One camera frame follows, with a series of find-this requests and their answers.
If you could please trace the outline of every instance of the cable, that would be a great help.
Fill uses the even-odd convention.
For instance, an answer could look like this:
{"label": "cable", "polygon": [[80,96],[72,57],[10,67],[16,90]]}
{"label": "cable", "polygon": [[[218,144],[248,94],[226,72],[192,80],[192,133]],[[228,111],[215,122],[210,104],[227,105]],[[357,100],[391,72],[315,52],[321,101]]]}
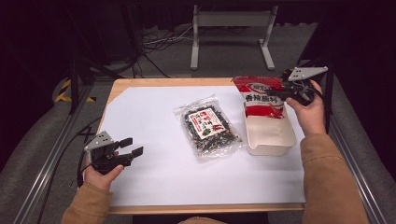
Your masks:
{"label": "cable", "polygon": [[143,54],[143,56],[145,56],[145,58],[152,63],[152,65],[154,65],[158,71],[160,71],[165,77],[169,77],[168,75],[166,75],[147,55],[146,53]]}
{"label": "cable", "polygon": [[45,197],[44,197],[43,204],[41,205],[40,214],[38,215],[38,219],[37,219],[37,224],[39,224],[39,223],[41,222],[41,218],[43,217],[44,209],[45,209],[46,203],[47,203],[47,199],[48,199],[48,197],[49,197],[49,195],[50,195],[50,188],[51,188],[51,186],[52,186],[53,178],[55,177],[55,173],[56,173],[56,170],[58,169],[59,162],[61,161],[62,156],[64,155],[64,153],[66,152],[66,150],[67,150],[67,148],[70,146],[70,144],[76,139],[76,137],[79,136],[82,132],[84,132],[88,127],[90,127],[93,123],[95,123],[95,122],[96,122],[97,120],[99,120],[100,118],[101,118],[101,117],[99,117],[99,118],[97,118],[97,119],[91,121],[90,123],[88,123],[84,128],[82,128],[79,132],[77,132],[77,133],[72,137],[72,139],[70,139],[70,141],[66,144],[66,146],[64,147],[64,149],[62,149],[61,155],[60,155],[60,157],[58,158],[58,160],[56,161],[55,166],[54,166],[54,170],[53,170],[52,174],[50,175],[50,178],[49,178],[49,185],[48,185],[48,188],[47,188],[46,195],[45,195]]}

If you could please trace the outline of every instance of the tan sleeve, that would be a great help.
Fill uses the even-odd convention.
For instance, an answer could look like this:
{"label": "tan sleeve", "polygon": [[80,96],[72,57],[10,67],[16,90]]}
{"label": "tan sleeve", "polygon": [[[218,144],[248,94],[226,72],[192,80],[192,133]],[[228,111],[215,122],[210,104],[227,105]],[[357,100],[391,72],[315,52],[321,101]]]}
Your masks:
{"label": "tan sleeve", "polygon": [[103,223],[106,219],[112,194],[84,183],[64,212],[62,223]]}
{"label": "tan sleeve", "polygon": [[327,134],[301,142],[306,205],[303,223],[369,223],[352,173]]}

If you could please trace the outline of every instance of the person's right hand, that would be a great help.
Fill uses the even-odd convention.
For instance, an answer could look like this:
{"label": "person's right hand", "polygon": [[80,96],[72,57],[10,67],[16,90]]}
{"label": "person's right hand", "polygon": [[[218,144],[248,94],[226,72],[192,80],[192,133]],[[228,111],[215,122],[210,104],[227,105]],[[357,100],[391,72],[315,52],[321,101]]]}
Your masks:
{"label": "person's right hand", "polygon": [[[321,93],[319,84],[313,80],[311,80],[311,83]],[[286,103],[295,110],[298,122],[303,128],[305,136],[313,133],[326,133],[324,126],[324,105],[317,94],[314,96],[314,101],[307,106],[301,105],[291,98],[286,99]]]}

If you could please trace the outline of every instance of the clear plastic packaging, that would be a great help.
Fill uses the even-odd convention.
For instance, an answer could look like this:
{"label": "clear plastic packaging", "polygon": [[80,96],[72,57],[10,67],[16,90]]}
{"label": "clear plastic packaging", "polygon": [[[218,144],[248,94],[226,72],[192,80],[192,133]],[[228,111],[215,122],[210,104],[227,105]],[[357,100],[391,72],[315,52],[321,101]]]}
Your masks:
{"label": "clear plastic packaging", "polygon": [[244,147],[215,95],[176,108],[174,113],[200,157],[222,157]]}

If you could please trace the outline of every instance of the table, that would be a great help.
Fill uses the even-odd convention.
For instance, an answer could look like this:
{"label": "table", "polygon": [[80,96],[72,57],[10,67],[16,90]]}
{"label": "table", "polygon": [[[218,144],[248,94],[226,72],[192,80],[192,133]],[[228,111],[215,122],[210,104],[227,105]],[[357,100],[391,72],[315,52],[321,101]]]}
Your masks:
{"label": "table", "polygon": [[[239,100],[239,92],[237,91],[236,87],[233,87],[233,83],[231,82],[231,78],[227,77],[227,78],[142,78],[142,79],[118,79],[116,80],[116,82],[113,85],[113,88],[111,90],[111,93],[109,94],[109,98],[108,98],[108,102],[107,102],[107,106],[106,106],[106,112],[101,120],[101,126],[99,128],[98,132],[101,131],[107,131],[110,136],[112,138],[114,138],[115,140],[121,140],[118,139],[119,137],[123,138],[128,134],[132,135],[132,138],[134,139],[134,147],[145,147],[145,152],[144,154],[139,157],[136,158],[135,161],[132,162],[131,167],[127,167],[125,168],[125,171],[121,174],[121,176],[119,176],[116,181],[113,183],[112,185],[112,191],[114,191],[114,196],[113,196],[113,203],[110,207],[109,213],[110,214],[134,214],[134,215],[143,215],[143,214],[188,214],[188,213],[225,213],[225,212],[258,212],[258,211],[280,211],[280,210],[302,210],[304,209],[304,191],[303,191],[303,175],[304,175],[304,171],[303,171],[303,167],[301,165],[301,157],[300,157],[300,148],[297,145],[296,147],[292,148],[290,150],[290,152],[285,155],[284,157],[254,157],[249,155],[246,151],[237,151],[235,152],[232,156],[230,157],[226,157],[225,159],[216,159],[219,161],[211,161],[210,163],[203,163],[203,164],[207,164],[207,165],[202,165],[202,164],[195,164],[192,165],[191,167],[189,166],[189,164],[191,164],[191,162],[194,161],[194,158],[191,151],[190,150],[186,150],[186,151],[178,151],[177,155],[181,158],[185,158],[182,161],[178,161],[180,163],[178,163],[178,165],[180,167],[183,167],[183,170],[188,170],[189,173],[188,174],[183,174],[183,172],[175,172],[172,169],[168,169],[168,167],[166,167],[166,165],[169,165],[169,163],[167,163],[166,160],[161,160],[159,158],[162,158],[163,156],[166,159],[169,159],[169,157],[166,157],[166,154],[161,154],[161,151],[155,151],[155,153],[153,153],[152,150],[158,150],[157,149],[152,149],[152,146],[150,145],[149,141],[145,141],[144,140],[144,135],[140,135],[138,134],[136,131],[134,131],[133,129],[131,129],[130,127],[134,126],[129,120],[130,119],[113,119],[110,116],[110,113],[114,115],[114,117],[116,118],[120,118],[123,116],[121,114],[126,114],[126,115],[130,115],[131,110],[126,109],[126,111],[124,112],[120,112],[125,105],[120,105],[119,107],[116,107],[116,104],[122,104],[121,101],[123,98],[121,98],[120,96],[124,96],[125,94],[127,94],[130,91],[135,91],[135,93],[137,92],[141,92],[142,91],[146,91],[146,90],[152,90],[155,91],[157,89],[161,89],[162,91],[167,91],[168,93],[172,92],[172,89],[177,89],[177,88],[182,88],[182,90],[185,90],[184,88],[206,88],[207,90],[213,90],[212,88],[219,88],[221,89],[221,92],[217,92],[219,93],[219,100],[220,99],[224,99],[224,94],[223,92],[226,92],[225,94],[228,94],[229,89],[230,88],[234,88],[234,90],[236,91],[236,96],[235,96],[235,91],[233,92],[233,95],[227,95],[227,97],[231,97],[232,100],[236,99],[236,101]],[[137,98],[139,98],[139,96],[136,96],[136,99],[131,99],[131,104],[133,102],[135,102],[136,104],[141,105],[141,100],[138,100]],[[230,121],[232,124],[234,124],[235,116],[241,116],[241,120],[243,120],[243,99],[242,97],[240,97],[240,102],[237,102],[238,104],[241,103],[241,110],[240,111],[236,111],[235,113],[238,115],[233,114],[232,112],[230,112],[230,109],[227,108],[227,104],[225,104],[226,100],[220,101],[220,106],[221,108],[224,110],[224,112],[226,113],[227,117],[229,117]],[[290,121],[291,123],[293,123],[292,121],[292,115],[289,113],[290,116]],[[139,119],[141,120],[145,120],[144,118],[146,117],[146,115],[142,115],[142,117]],[[297,122],[295,115],[294,115],[294,124]],[[235,128],[236,127],[242,127],[244,124],[234,124]],[[299,127],[295,127],[295,125],[293,126],[294,130],[296,132],[296,136],[298,138],[298,141],[301,140],[303,133],[301,131],[301,128],[298,129]],[[156,132],[156,130],[154,128],[149,128],[150,132]],[[177,141],[180,142],[180,144],[182,144],[183,142],[185,142],[184,137],[186,136],[179,136],[177,131],[172,131],[172,133],[175,133],[175,136],[177,138]],[[155,138],[151,138],[152,141],[155,141],[155,139],[157,138],[161,138],[161,136],[156,136]],[[253,161],[244,161],[244,162],[239,162],[238,161],[242,161],[244,159],[247,160],[253,160]],[[262,165],[262,162],[267,161],[269,166],[273,166],[274,171],[268,171],[266,170],[264,172],[262,167],[265,167],[266,165]],[[225,183],[225,186],[229,186],[227,185],[227,181],[230,178],[233,179],[246,179],[246,180],[251,180],[251,177],[255,177],[260,175],[261,173],[264,172],[264,175],[268,175],[271,176],[274,173],[271,172],[276,172],[277,174],[281,174],[284,176],[280,176],[276,179],[271,179],[272,182],[276,182],[279,180],[279,183],[284,183],[284,185],[279,186],[279,188],[274,188],[274,192],[275,194],[277,194],[277,189],[285,189],[285,191],[282,191],[285,193],[285,197],[281,200],[285,201],[283,203],[230,203],[233,198],[237,198],[236,200],[238,201],[239,198],[241,198],[241,201],[246,200],[243,196],[243,194],[248,194],[248,192],[240,192],[242,196],[238,196],[238,195],[228,195],[228,194],[224,194],[226,197],[224,196],[219,196],[220,200],[224,200],[224,203],[206,203],[207,201],[211,201],[214,202],[214,199],[207,199],[205,198],[204,200],[200,200],[200,198],[197,200],[198,203],[190,203],[189,199],[185,200],[185,198],[178,198],[177,195],[166,195],[163,196],[163,199],[157,200],[157,198],[154,199],[149,199],[148,201],[156,201],[153,202],[152,204],[150,204],[151,202],[148,202],[148,204],[139,204],[139,205],[129,205],[128,203],[136,203],[137,201],[142,201],[141,198],[139,198],[140,194],[146,195],[145,197],[150,197],[149,194],[156,194],[156,191],[150,191],[151,193],[148,193],[145,190],[137,190],[138,192],[135,193],[135,195],[133,193],[131,193],[130,191],[133,191],[134,188],[142,188],[142,186],[140,185],[141,182],[139,182],[139,179],[141,181],[146,181],[145,180],[145,176],[147,175],[147,178],[149,178],[151,175],[154,176],[152,177],[152,179],[161,179],[163,178],[163,173],[161,173],[161,171],[158,170],[158,167],[156,167],[157,163],[158,164],[162,164],[162,168],[164,170],[168,169],[169,172],[174,172],[172,173],[172,175],[169,175],[166,179],[169,179],[169,181],[172,181],[173,175],[180,175],[180,176],[185,176],[186,178],[189,178],[189,174],[193,174],[194,176],[199,176],[196,179],[196,183],[200,183],[202,181],[204,181],[203,177],[198,175],[198,173],[196,172],[195,167],[204,167],[205,166],[211,166],[211,167],[215,167],[215,168],[219,168],[219,169],[223,169],[224,164],[233,164],[233,162],[236,162],[238,165],[238,169],[233,169],[232,167],[230,167],[230,171],[232,171],[232,174],[228,174],[228,175],[221,175],[223,183]],[[253,167],[255,167],[255,170],[249,170],[251,169],[250,165],[254,165]],[[252,175],[252,176],[238,176],[240,174],[241,170],[241,174],[248,174],[248,175]],[[158,172],[158,176],[156,177],[155,174],[151,174],[150,172],[154,172],[157,174]],[[161,183],[161,187],[158,190],[163,190],[163,188],[172,188],[173,185],[172,183],[168,183],[166,182],[166,184],[164,184],[165,182]],[[189,181],[180,181],[180,185],[183,185],[186,183],[190,183]],[[262,182],[260,183],[249,183],[248,185],[250,186],[259,186],[261,185]],[[179,190],[177,190],[177,192],[174,192],[172,190],[168,190],[166,192],[170,193],[170,194],[183,194],[183,187],[178,187]],[[297,199],[293,199],[293,195],[288,195],[288,194],[296,194],[299,195],[297,196]]]}

